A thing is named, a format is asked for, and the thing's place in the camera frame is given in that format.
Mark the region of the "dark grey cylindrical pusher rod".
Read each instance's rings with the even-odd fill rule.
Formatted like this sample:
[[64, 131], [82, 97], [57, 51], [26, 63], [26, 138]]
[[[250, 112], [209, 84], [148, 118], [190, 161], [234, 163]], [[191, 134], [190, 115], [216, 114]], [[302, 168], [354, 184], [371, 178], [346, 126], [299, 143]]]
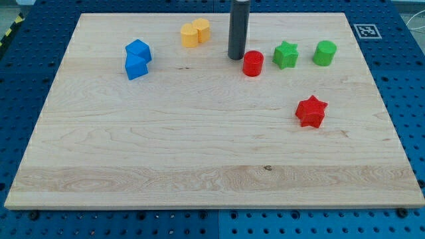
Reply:
[[240, 60], [244, 57], [250, 0], [232, 0], [228, 32], [228, 57]]

